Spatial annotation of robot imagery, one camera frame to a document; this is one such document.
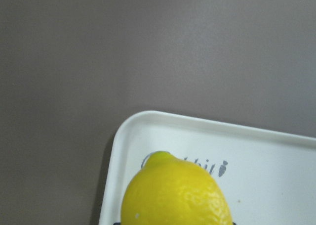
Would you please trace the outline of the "yellow lemon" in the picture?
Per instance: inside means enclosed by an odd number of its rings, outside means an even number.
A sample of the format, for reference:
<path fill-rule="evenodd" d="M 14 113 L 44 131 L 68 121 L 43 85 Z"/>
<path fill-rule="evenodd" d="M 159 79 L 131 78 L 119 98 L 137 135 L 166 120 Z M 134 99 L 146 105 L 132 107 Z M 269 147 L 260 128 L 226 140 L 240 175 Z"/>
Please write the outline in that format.
<path fill-rule="evenodd" d="M 152 153 L 129 183 L 123 225 L 232 225 L 223 192 L 200 166 L 169 152 Z"/>

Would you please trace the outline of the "white rabbit tray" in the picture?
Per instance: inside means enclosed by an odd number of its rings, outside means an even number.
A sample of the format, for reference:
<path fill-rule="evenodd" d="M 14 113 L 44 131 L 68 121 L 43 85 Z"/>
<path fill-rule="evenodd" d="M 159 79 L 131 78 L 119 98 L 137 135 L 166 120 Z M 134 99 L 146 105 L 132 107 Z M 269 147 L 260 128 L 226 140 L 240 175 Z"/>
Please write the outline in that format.
<path fill-rule="evenodd" d="M 117 225 L 123 194 L 155 151 L 201 166 L 238 225 L 316 222 L 316 140 L 159 111 L 126 119 L 115 134 L 101 225 Z"/>

